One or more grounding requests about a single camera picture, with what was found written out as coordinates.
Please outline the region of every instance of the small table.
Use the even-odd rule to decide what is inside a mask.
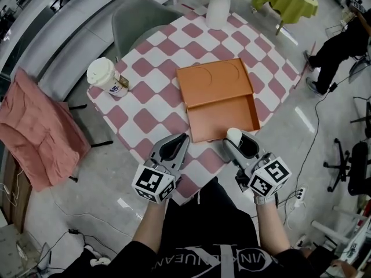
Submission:
[[[116,69],[129,80],[130,92],[125,97],[113,97],[97,87],[88,90],[96,109],[139,163],[148,158],[160,139],[190,134],[176,78],[178,68],[241,58],[249,71],[261,126],[300,79],[291,62],[239,15],[231,14],[220,31],[208,29],[205,16],[204,7],[188,13],[117,63]],[[185,203],[228,161],[221,141],[191,143],[173,199]]]
[[[301,16],[315,16],[318,9],[317,0],[252,0],[252,5],[259,10],[266,2],[269,2],[281,17],[276,35],[279,34],[284,24],[295,24]]]

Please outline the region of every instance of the power strip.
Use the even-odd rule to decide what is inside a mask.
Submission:
[[[301,206],[301,204],[304,201],[304,196],[305,196],[305,192],[306,191],[307,191],[307,189],[306,188],[303,188],[303,187],[301,187],[299,189],[299,192],[298,192],[298,194],[296,196],[296,201],[295,201],[295,204],[294,204],[294,209],[295,208],[299,208]]]

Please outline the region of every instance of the gray chair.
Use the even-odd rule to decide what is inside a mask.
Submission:
[[[153,0],[125,0],[112,16],[117,57],[122,58],[148,37],[181,16],[182,13]]]

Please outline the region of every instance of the green tablecloth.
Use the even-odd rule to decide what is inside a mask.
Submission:
[[[259,10],[266,2],[279,12],[285,24],[297,23],[301,16],[315,16],[318,9],[317,0],[252,0],[252,5]]]

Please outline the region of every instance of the orange box lid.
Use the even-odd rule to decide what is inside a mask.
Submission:
[[[178,69],[177,76],[187,108],[253,94],[239,58]]]

